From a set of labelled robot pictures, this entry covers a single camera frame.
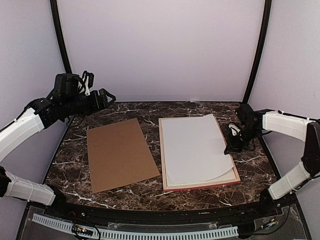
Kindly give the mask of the brown cardboard backing board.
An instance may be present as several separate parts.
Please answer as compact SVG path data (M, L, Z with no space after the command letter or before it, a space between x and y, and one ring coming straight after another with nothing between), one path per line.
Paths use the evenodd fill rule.
M136 118L89 129L86 138L93 193L160 175Z

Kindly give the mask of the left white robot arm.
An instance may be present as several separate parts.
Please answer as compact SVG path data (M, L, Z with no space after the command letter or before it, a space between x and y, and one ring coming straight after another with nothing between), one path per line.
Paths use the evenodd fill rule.
M18 118L0 131L0 159L4 160L23 142L58 120L64 121L75 115L89 116L107 109L115 101L116 97L103 88L88 94L81 93L61 102L53 98L31 101ZM65 203L66 197L59 189L18 177L4 167L0 168L0 196L50 206L60 218L67 218L71 213L70 206Z

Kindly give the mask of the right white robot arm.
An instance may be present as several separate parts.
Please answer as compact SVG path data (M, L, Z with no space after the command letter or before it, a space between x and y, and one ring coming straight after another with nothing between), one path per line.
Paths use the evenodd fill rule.
M304 143L300 162L260 193L259 202L255 205L255 213L260 217L266 217L274 210L278 200L298 191L319 174L320 121L280 110L254 111L249 104L240 105L235 113L240 125L231 122L227 127L228 134L224 150L226 155L249 149L253 139L269 132L280 133Z

